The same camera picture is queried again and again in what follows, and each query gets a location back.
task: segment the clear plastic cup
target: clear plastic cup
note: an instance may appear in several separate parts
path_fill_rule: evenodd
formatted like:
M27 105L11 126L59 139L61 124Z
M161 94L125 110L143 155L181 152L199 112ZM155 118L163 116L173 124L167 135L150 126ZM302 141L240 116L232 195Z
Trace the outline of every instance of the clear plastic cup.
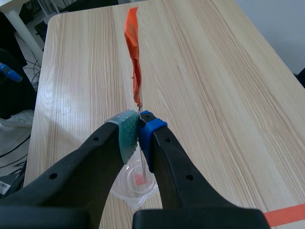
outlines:
M144 201L158 191L154 174L148 169L145 162L146 179L143 179L140 147L136 148L128 163L123 166L118 174L111 193L123 200L133 209L142 206Z

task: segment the white sneaker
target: white sneaker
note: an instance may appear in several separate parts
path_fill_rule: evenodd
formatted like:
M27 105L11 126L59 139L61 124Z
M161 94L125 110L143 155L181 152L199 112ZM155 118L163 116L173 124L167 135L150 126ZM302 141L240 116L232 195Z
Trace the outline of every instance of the white sneaker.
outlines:
M0 123L4 126L13 127L32 127L34 118L34 111L27 110L18 114L12 115L9 119L0 118Z

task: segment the green gripper pad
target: green gripper pad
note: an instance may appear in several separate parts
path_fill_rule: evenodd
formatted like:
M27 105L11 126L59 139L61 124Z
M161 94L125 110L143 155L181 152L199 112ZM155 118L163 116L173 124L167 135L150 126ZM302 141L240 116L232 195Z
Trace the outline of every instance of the green gripper pad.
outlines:
M119 126L119 145L124 164L132 157L138 145L138 113L127 110L107 120Z

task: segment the wooden table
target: wooden table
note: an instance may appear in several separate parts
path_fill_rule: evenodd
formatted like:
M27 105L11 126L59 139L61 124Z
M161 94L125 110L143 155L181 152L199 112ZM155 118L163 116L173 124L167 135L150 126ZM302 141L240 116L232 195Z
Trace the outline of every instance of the wooden table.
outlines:
M132 100L123 27L139 6L142 96L229 201L305 203L305 90L232 0L158 0L55 16L48 26L25 183ZM160 208L160 196L143 208ZM109 195L102 228L130 228ZM278 228L305 228L304 221Z

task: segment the orange ribbon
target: orange ribbon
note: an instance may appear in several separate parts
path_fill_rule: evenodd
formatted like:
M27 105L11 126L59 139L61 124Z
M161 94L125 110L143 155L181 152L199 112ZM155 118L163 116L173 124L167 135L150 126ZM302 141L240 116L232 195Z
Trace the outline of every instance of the orange ribbon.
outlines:
M140 101L140 87L141 87L141 69L139 63L139 42L138 42L138 21L137 21L138 8L131 8L128 10L127 19L125 22L124 34L128 46L129 54L133 63L133 99L141 108Z
M305 219L305 204L264 213L270 227L293 223Z

